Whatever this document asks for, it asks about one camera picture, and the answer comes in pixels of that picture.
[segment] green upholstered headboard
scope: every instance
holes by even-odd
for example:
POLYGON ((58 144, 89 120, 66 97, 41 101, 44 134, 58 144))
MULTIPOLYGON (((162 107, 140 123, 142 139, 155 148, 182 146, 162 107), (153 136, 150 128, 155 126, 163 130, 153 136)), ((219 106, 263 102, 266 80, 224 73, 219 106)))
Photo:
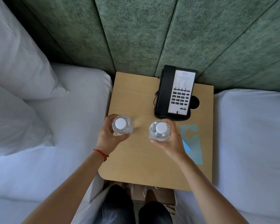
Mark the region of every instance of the green upholstered headboard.
POLYGON ((52 62, 280 91, 280 0, 4 0, 52 62))

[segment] white bedsheet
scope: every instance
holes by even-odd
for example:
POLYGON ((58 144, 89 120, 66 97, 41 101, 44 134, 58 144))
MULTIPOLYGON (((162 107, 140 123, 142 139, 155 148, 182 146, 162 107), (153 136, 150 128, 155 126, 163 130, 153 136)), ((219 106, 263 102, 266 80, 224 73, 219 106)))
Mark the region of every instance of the white bedsheet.
MULTIPOLYGON (((92 68, 61 64, 52 68, 70 93, 28 104, 50 126, 56 146, 0 157, 0 198, 44 200, 96 146, 112 92, 110 77, 92 68)), ((89 202, 102 184, 97 175, 84 199, 89 202)))
MULTIPOLYGON (((250 224, 280 224, 280 93, 214 97, 213 184, 250 224)), ((205 223, 192 192, 175 191, 178 223, 205 223)))

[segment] white pillow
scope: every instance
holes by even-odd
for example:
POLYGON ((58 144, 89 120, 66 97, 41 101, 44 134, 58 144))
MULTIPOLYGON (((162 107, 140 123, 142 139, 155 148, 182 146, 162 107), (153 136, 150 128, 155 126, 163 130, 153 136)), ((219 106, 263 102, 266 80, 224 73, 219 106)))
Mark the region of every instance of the white pillow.
POLYGON ((52 132, 23 100, 0 87, 0 156, 52 146, 52 132))
POLYGON ((33 39, 0 0, 0 86, 22 99, 47 99, 66 90, 33 39))

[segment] plastic water bottle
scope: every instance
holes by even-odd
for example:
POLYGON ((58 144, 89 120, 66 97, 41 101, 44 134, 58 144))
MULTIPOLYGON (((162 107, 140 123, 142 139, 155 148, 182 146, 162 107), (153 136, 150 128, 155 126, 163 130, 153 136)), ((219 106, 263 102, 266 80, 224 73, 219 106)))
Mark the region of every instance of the plastic water bottle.
POLYGON ((157 141, 166 140, 170 132, 170 125, 162 120, 154 121, 149 127, 149 137, 157 141))
POLYGON ((119 135, 132 133, 133 123, 129 117, 124 115, 119 115, 113 120, 112 128, 114 132, 119 135))

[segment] black telephone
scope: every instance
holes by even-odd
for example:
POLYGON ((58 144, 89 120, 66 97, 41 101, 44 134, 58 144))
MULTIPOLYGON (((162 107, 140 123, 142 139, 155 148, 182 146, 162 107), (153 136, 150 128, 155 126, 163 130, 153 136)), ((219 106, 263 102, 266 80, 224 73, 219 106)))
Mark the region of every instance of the black telephone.
POLYGON ((165 65, 162 70, 154 114, 159 119, 187 120, 197 71, 165 65))

